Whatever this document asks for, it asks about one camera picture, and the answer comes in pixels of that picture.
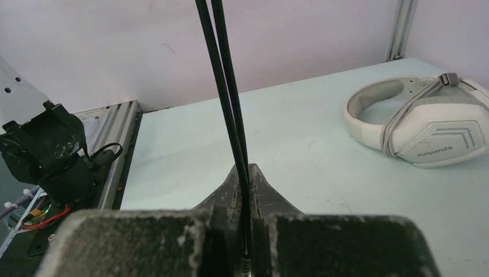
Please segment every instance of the headphones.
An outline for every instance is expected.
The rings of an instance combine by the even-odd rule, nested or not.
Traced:
[[[359,120],[368,107],[400,93],[413,94],[385,125]],[[403,76],[368,85],[347,101],[350,135],[387,156],[418,167],[463,162],[484,154],[489,139],[489,94],[455,73]]]

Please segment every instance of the connector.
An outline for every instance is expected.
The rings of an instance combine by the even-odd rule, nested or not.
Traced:
[[[38,216],[43,214],[43,212],[38,209],[33,209],[29,214],[32,215],[34,218],[37,218]]]
[[[442,85],[458,85],[457,73],[445,73],[440,75],[440,83],[442,83]]]

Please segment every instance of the cable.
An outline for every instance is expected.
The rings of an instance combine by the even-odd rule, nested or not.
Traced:
[[[223,60],[224,75],[226,76],[226,84],[228,87],[229,97],[231,99],[232,114],[234,123],[238,133],[239,145],[243,155],[246,175],[248,176],[248,151],[246,148],[245,127],[243,126],[243,117],[241,115],[241,105],[239,104],[238,87],[236,86],[236,77],[232,67],[231,51],[228,41],[228,33],[226,30],[226,21],[224,18],[224,8],[222,0],[211,1],[214,14],[214,23],[216,26],[217,41],[219,43],[219,51]]]
[[[9,213],[11,213],[13,210],[16,209],[16,206],[21,206],[27,201],[32,199],[32,195],[36,194],[36,192],[39,190],[39,186],[31,189],[29,193],[25,194],[24,196],[20,197],[14,204],[11,204],[9,207],[7,207],[4,211],[0,212],[0,219],[6,217]]]
[[[41,228],[41,227],[44,228],[44,227],[46,227],[46,225],[48,223],[51,223],[52,224],[58,218],[61,218],[62,216],[65,216],[66,214],[68,214],[68,212],[70,212],[70,210],[71,210],[71,208],[68,205],[65,205],[65,210],[62,213],[57,214],[57,215],[53,216],[52,218],[49,218],[48,220],[45,220],[45,221],[43,221],[43,222],[41,222],[39,224],[36,224],[36,225],[28,225],[28,226],[26,226],[24,224],[25,222],[22,222],[21,227],[23,229],[27,229],[27,230],[32,230],[32,229]]]
[[[103,151],[105,151],[107,148],[112,147],[112,146],[118,146],[118,147],[119,147],[119,150],[118,150],[118,151],[117,151],[117,152],[114,154],[114,157],[112,157],[112,159],[111,159],[111,160],[109,160],[109,161],[107,161],[107,162],[105,162],[105,163],[96,163],[96,162],[94,161],[94,159],[95,159],[95,158],[96,158],[98,155],[100,155],[100,154],[101,154]],[[118,158],[119,156],[121,156],[121,155],[122,155],[122,152],[123,152],[123,151],[124,151],[124,148],[122,147],[122,145],[121,145],[120,143],[109,143],[109,144],[107,144],[107,145],[102,146],[102,147],[101,147],[100,149],[98,149],[98,150],[97,150],[95,153],[93,153],[93,155],[92,155],[92,156],[90,156],[90,155],[88,154],[88,147],[86,146],[86,144],[83,146],[83,152],[85,153],[86,158],[87,158],[87,159],[88,159],[90,162],[92,162],[94,165],[96,165],[96,166],[105,166],[105,165],[108,165],[108,164],[113,163],[115,160],[117,160],[117,158]]]
[[[217,92],[219,93],[221,108],[223,109],[224,121],[226,123],[226,128],[231,142],[234,162],[238,171],[241,195],[243,197],[243,202],[246,202],[250,197],[250,192],[248,190],[248,176],[246,175],[247,170],[243,160],[241,146],[239,144],[239,137],[236,131],[235,119],[233,117],[230,106],[226,80],[224,78],[221,59],[219,57],[219,50],[217,49],[216,37],[214,36],[214,30],[212,29],[212,23],[210,21],[209,9],[205,0],[195,0],[195,2],[197,4],[198,14],[201,20],[202,29],[204,31],[205,42],[209,51],[210,64],[212,65],[214,78],[216,80]]]

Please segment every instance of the headphone ear cup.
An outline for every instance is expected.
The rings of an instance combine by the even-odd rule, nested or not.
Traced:
[[[487,143],[482,129],[486,127],[486,119],[489,117],[487,109],[482,109],[478,104],[460,103],[460,100],[456,104],[448,103],[450,108],[446,104],[418,104],[417,109],[403,119],[431,123],[423,130],[416,131],[419,133],[414,138],[403,143],[397,156],[419,167],[436,167],[462,162],[485,153]],[[402,133],[402,127],[394,131],[394,141],[396,136],[406,136],[397,132]]]
[[[447,96],[431,96],[426,98],[421,98],[414,101],[413,105],[406,112],[408,115],[414,108],[420,105],[431,105],[431,104],[469,104],[478,105],[484,107],[487,110],[486,105],[476,98],[472,98],[468,95],[447,95]]]

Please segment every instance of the white wall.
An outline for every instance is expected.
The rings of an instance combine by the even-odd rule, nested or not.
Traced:
[[[489,1],[419,1],[406,56],[489,88]]]
[[[397,1],[224,0],[240,91],[382,62]],[[217,97],[193,0],[4,0],[0,55],[70,111]]]

